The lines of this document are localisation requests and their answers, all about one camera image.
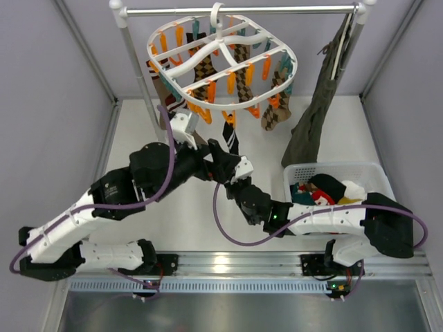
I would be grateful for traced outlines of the black sock with white stripes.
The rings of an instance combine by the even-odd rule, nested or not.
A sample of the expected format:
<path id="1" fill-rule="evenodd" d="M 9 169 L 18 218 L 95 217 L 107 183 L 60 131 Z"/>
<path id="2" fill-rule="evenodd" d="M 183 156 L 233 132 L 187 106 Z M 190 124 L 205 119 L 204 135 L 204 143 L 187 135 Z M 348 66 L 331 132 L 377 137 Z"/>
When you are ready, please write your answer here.
<path id="1" fill-rule="evenodd" d="M 237 138 L 236 130 L 233 124 L 230 124 L 229 122 L 225 121 L 222 131 L 222 137 L 224 138 L 224 141 L 228 147 L 229 153 L 238 155 L 239 140 Z"/>

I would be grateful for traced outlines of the beige ribbed sock striped cuff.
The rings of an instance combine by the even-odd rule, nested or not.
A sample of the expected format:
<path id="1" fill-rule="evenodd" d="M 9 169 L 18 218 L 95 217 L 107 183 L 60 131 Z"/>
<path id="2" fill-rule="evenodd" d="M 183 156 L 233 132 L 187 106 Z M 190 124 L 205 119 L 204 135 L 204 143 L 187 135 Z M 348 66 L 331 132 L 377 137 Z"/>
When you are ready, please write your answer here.
<path id="1" fill-rule="evenodd" d="M 159 97 L 160 105 L 168 112 L 169 119 L 173 118 L 176 114 L 176 110 L 183 104 L 179 102 L 176 97 L 167 89 L 166 85 L 161 80 L 159 73 L 152 66 L 151 61 L 146 61 L 148 71 L 155 91 Z"/>

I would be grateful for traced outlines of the white round clip hanger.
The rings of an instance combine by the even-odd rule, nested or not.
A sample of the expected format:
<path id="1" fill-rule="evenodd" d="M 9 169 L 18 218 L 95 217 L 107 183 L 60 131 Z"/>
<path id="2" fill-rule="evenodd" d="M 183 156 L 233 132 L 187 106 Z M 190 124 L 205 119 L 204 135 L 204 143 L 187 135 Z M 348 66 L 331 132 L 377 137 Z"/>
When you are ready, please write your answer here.
<path id="1" fill-rule="evenodd" d="M 188 21 L 181 25 L 179 29 L 171 28 L 163 33 L 163 38 L 165 38 L 167 42 L 167 49 L 171 50 L 176 48 L 178 44 L 186 45 L 189 44 L 186 39 L 186 33 L 193 33 L 194 37 L 197 37 L 198 33 L 206 33 L 206 37 L 212 32 L 212 28 L 210 27 L 210 20 L 208 17 L 202 17 L 198 19 L 196 22 Z M 268 48 L 273 48 L 274 45 L 270 43 L 259 43 L 250 46 L 250 58 L 259 55 L 264 52 Z M 234 55 L 235 45 L 230 45 L 228 47 L 230 53 Z M 228 62 L 225 60 L 224 56 L 216 51 L 212 54 L 212 62 L 217 73 L 222 72 L 223 70 L 229 67 Z M 268 60 L 262 59 L 256 63 L 254 63 L 250 67 L 246 67 L 246 85 L 251 88 L 253 93 L 253 98 L 257 97 L 263 93 L 266 93 L 270 90 L 274 90 L 275 88 L 271 88 L 271 80 L 273 78 L 273 74 L 275 70 L 281 71 L 282 69 L 287 69 L 287 78 L 285 82 L 289 83 L 289 86 L 283 90 L 285 90 L 288 94 L 291 93 L 293 80 L 295 78 L 296 72 L 298 70 L 298 62 L 293 63 L 286 53 L 276 53 L 270 56 Z M 222 104 L 222 105 L 231 105 L 231 104 L 239 104 L 238 96 L 237 96 L 237 86 L 236 86 L 236 73 L 232 73 L 229 76 L 224 76 L 211 82 L 210 84 L 205 84 L 208 86 L 208 99 L 204 100 L 211 104 Z M 187 72 L 186 74 L 177 78 L 177 83 L 181 86 L 188 86 L 194 82 L 195 73 L 194 69 Z M 168 90 L 178 99 L 185 100 L 179 97 L 176 93 L 172 91 L 170 87 L 167 86 L 166 80 L 164 77 L 161 77 L 163 83 L 166 85 Z M 262 104 L 267 104 L 269 98 L 264 99 L 263 101 L 247 107 L 245 109 L 237 109 L 237 110 L 223 110 L 221 111 L 222 115 L 225 117 L 226 121 L 230 124 L 233 124 L 235 121 L 235 113 L 236 111 L 245 110 L 250 113 L 255 118 L 261 118 L 263 113 L 261 110 Z M 202 107 L 194 106 L 190 102 L 186 101 L 189 108 L 197 113 L 201 118 L 203 118 L 207 123 L 211 123 L 212 114 L 219 110 L 214 109 L 205 109 Z"/>

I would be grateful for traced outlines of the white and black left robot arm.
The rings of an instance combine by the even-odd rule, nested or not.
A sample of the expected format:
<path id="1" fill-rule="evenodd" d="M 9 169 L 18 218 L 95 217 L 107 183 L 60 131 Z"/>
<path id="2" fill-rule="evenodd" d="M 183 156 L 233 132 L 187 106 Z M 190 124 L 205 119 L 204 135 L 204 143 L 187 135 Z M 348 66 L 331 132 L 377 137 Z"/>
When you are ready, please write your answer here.
<path id="1" fill-rule="evenodd" d="M 245 164 L 244 157 L 225 152 L 216 140 L 197 148 L 160 142 L 145 145 L 130 154 L 128 166 L 106 173 L 54 220 L 39 228 L 19 230 L 19 244 L 26 250 L 19 261 L 19 274 L 45 282 L 91 270 L 146 275 L 159 268 L 151 241 L 110 246 L 91 243 L 87 237 L 145 211 L 147 201 L 160 201 L 189 178 L 224 184 Z"/>

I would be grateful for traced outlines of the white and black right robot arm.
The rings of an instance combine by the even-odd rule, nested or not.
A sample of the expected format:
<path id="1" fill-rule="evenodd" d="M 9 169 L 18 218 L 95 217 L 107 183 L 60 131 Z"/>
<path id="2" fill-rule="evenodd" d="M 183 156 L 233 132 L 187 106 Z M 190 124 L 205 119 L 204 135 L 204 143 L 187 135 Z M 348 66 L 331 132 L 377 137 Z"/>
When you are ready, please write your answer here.
<path id="1" fill-rule="evenodd" d="M 327 206 L 275 201 L 250 178 L 224 187 L 246 222 L 262 225 L 267 234 L 332 235 L 325 246 L 328 265 L 350 267 L 377 255 L 396 259 L 414 255 L 411 211 L 378 192 L 370 192 L 356 203 Z"/>

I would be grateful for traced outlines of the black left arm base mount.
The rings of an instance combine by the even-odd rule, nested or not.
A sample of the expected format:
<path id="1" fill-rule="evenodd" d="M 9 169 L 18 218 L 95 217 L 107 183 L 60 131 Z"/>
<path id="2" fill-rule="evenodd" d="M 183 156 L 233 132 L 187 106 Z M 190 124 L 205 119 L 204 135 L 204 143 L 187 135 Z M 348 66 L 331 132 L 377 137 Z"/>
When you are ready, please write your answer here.
<path id="1" fill-rule="evenodd" d="M 177 254 L 157 254 L 155 259 L 144 262 L 137 268 L 138 275 L 172 276 L 179 266 Z"/>

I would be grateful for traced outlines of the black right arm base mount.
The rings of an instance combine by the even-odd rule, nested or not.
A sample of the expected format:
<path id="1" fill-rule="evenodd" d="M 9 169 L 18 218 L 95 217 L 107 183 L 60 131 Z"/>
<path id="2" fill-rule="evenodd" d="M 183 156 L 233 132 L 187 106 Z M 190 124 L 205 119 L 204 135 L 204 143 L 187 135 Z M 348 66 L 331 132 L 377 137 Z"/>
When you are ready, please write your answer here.
<path id="1" fill-rule="evenodd" d="M 302 275 L 320 280 L 331 280 L 334 277 L 358 277 L 361 272 L 361 261 L 347 267 L 333 261 L 325 261 L 322 254 L 304 254 L 300 256 Z"/>

